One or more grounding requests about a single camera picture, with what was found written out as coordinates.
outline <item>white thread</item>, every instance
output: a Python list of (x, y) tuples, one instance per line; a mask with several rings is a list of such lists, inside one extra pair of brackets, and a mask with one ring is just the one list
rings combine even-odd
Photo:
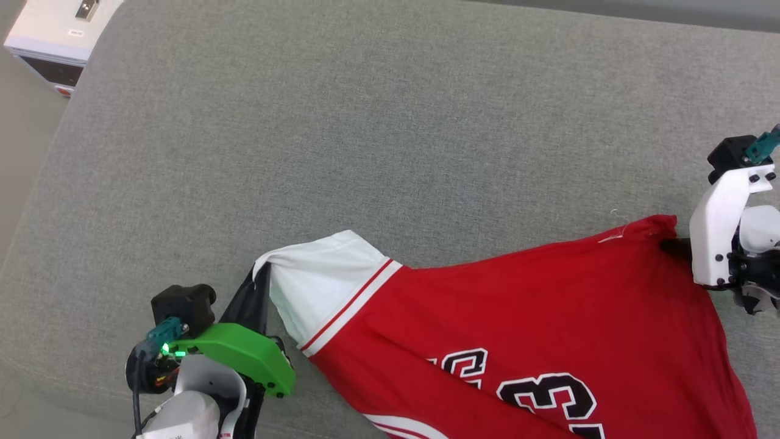
[(624, 217), (624, 216), (618, 215), (618, 210), (617, 209), (610, 210), (609, 213), (614, 215), (614, 216), (617, 216), (618, 218), (620, 218), (621, 220), (626, 221), (626, 222), (623, 225), (623, 228), (620, 230), (619, 234), (612, 235), (610, 237), (606, 237), (606, 238), (602, 239), (601, 241), (599, 241), (598, 244), (601, 244), (602, 242), (610, 241), (612, 239), (618, 239), (618, 238), (623, 237), (623, 232), (625, 232), (626, 228), (629, 226), (629, 219)]

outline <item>striped trim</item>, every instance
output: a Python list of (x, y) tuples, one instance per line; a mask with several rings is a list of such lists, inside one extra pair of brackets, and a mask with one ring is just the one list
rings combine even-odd
[(405, 439), (447, 439), (439, 430), (414, 419), (400, 416), (363, 415), (379, 430)]
[(317, 333), (305, 344), (300, 345), (299, 349), (307, 357), (319, 352), (333, 336), (335, 336), (350, 319), (363, 308), (371, 296), (385, 284), (385, 282), (402, 267), (396, 261), (386, 258), (384, 264), (377, 272), (366, 282), (353, 296), (346, 305), (333, 316)]

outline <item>gray wall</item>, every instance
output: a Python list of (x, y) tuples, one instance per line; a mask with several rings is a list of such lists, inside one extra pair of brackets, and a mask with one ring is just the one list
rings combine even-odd
[(780, 32), (780, 0), (475, 0), (604, 16)]

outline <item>garment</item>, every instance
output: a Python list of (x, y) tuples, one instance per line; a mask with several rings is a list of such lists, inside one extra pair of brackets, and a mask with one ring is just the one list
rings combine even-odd
[(391, 437), (756, 437), (673, 216), (413, 269), (351, 231), (260, 257), (299, 348)]

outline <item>red stripe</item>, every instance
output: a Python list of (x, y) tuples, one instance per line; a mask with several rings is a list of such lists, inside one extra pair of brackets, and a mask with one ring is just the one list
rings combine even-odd
[(410, 435), (412, 435), (414, 437), (420, 437), (421, 439), (426, 439), (426, 437), (423, 434), (419, 434), (416, 431), (404, 430), (403, 428), (398, 428), (398, 427), (390, 427), (389, 425), (384, 425), (383, 423), (374, 423), (374, 425), (378, 426), (378, 427), (384, 427), (384, 428), (386, 428), (386, 429), (388, 429), (390, 431), (398, 431), (398, 432), (401, 432), (401, 433), (410, 434)]
[(363, 291), (365, 291), (366, 288), (368, 288), (368, 286), (371, 285), (371, 282), (374, 282), (374, 279), (376, 279), (377, 276), (379, 276), (379, 273), (384, 271), (385, 268), (387, 268), (387, 266), (390, 265), (390, 262), (392, 262), (392, 259), (389, 259), (387, 262), (385, 262), (385, 264), (376, 273), (374, 273), (374, 275), (368, 280), (368, 282), (366, 282), (365, 285), (363, 285), (363, 287), (357, 292), (357, 294), (355, 294), (352, 297), (352, 299), (350, 299), (349, 302), (346, 305), (344, 305), (344, 308), (342, 308), (341, 311), (339, 311), (338, 314), (333, 316), (331, 321), (328, 322), (328, 324), (326, 324), (325, 326), (323, 326), (322, 329), (320, 329), (314, 335), (314, 337), (312, 337), (311, 340), (308, 341), (308, 343), (304, 344), (303, 347), (300, 350), (301, 351), (305, 351), (307, 348), (309, 348), (309, 346), (311, 346), (311, 344), (314, 343), (315, 340), (317, 340), (317, 337), (321, 336), (322, 333), (324, 333), (325, 330), (327, 330), (333, 324), (333, 322), (335, 322), (336, 319), (338, 319), (338, 317), (340, 315), (342, 315), (346, 311), (346, 309), (349, 308), (350, 305), (352, 305), (353, 302), (355, 302), (355, 300), (357, 300), (358, 296), (360, 296), (363, 293)]

